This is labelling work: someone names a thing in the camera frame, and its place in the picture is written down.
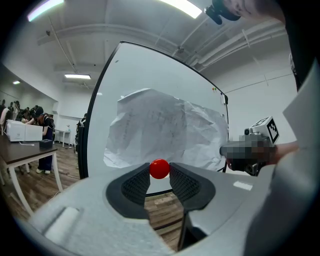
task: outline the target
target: wooden floor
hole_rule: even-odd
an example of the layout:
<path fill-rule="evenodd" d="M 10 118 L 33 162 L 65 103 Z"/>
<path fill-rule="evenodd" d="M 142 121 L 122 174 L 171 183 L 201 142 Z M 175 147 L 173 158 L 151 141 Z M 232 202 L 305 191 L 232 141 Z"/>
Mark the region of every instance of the wooden floor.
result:
<path fill-rule="evenodd" d="M 68 146 L 65 148 L 61 144 L 56 146 L 60 180 L 63 189 L 66 189 L 80 180 L 78 155 L 74 154 L 73 149 Z M 30 173 L 26 172 L 24 166 L 21 167 L 21 171 L 19 168 L 15 168 L 15 171 L 22 192 L 31 209 L 35 211 L 53 198 L 59 190 L 53 172 L 49 175 L 38 174 L 36 173 L 38 161 L 30 164 Z M 5 182 L 5 186 L 1 186 L 2 196 L 15 217 L 27 220 L 29 215 L 20 202 L 9 174 L 3 168 L 0 171 Z M 146 197 L 144 208 L 149 213 L 150 225 L 169 247 L 177 251 L 183 217 L 183 206 L 177 197 L 172 192 Z"/>

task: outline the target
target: white sheet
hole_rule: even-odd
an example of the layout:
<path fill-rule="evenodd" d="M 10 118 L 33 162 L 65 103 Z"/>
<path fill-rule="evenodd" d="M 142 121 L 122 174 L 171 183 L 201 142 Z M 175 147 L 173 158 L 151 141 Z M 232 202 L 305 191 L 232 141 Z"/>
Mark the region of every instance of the white sheet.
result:
<path fill-rule="evenodd" d="M 228 130 L 217 111 L 154 89 L 138 90 L 118 101 L 104 162 L 123 168 L 165 159 L 217 171 L 225 162 L 219 150 Z"/>

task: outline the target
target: white printer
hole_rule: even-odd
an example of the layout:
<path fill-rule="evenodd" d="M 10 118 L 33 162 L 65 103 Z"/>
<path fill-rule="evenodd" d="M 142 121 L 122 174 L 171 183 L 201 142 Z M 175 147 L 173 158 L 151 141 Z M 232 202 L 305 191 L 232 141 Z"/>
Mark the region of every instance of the white printer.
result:
<path fill-rule="evenodd" d="M 20 121 L 8 120 L 6 134 L 11 142 L 36 142 L 42 140 L 42 126 L 27 125 Z"/>

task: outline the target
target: red ball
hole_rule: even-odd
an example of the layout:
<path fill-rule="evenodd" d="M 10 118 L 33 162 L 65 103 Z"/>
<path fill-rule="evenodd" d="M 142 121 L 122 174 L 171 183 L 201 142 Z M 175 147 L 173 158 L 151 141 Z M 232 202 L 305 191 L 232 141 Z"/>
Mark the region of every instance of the red ball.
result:
<path fill-rule="evenodd" d="M 164 159 L 156 159 L 150 164 L 150 175 L 155 179 L 163 179 L 170 172 L 170 165 Z"/>

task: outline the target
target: ceiling light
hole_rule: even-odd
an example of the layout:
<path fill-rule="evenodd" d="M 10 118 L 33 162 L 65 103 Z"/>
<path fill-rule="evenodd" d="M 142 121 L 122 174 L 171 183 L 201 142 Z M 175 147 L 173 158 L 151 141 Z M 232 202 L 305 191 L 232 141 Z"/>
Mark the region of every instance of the ceiling light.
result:
<path fill-rule="evenodd" d="M 181 11 L 190 15 L 194 19 L 202 13 L 202 10 L 200 10 L 193 3 L 190 3 L 187 0 L 160 0 L 160 1 L 180 9 Z"/>
<path fill-rule="evenodd" d="M 76 78 L 76 79 L 91 79 L 91 76 L 88 74 L 65 74 L 66 78 Z"/>
<path fill-rule="evenodd" d="M 34 18 L 38 17 L 40 14 L 44 13 L 45 11 L 49 10 L 50 8 L 63 3 L 64 0 L 49 0 L 46 1 L 44 4 L 40 5 L 37 9 L 33 10 L 28 14 L 28 20 L 32 21 Z"/>

